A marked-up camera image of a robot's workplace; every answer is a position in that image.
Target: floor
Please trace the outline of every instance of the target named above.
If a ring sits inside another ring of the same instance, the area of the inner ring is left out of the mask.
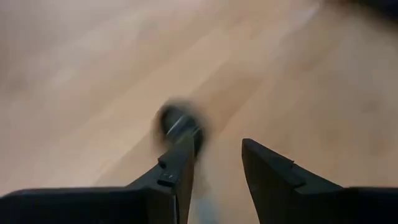
[[[344,186],[398,186],[398,31],[356,6],[5,0],[0,29],[0,194],[130,183],[171,98],[210,124],[190,223],[258,223],[242,138]]]

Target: wooden floor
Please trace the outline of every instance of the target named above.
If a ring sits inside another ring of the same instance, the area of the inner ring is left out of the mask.
[[[190,223],[258,223],[242,138],[344,186],[398,186],[398,31],[357,7],[5,0],[0,30],[0,194],[130,183],[170,98],[211,124]]]

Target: black plastic part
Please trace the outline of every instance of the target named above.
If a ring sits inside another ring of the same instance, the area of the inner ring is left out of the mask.
[[[127,187],[20,190],[0,198],[0,223],[187,223],[195,162],[185,135]],[[164,177],[173,174],[172,184]]]
[[[169,104],[160,109],[159,126],[163,139],[172,144],[186,133],[193,136],[195,156],[205,141],[205,130],[200,119],[187,105]]]
[[[246,180],[260,223],[396,223],[398,189],[343,188],[244,139]]]

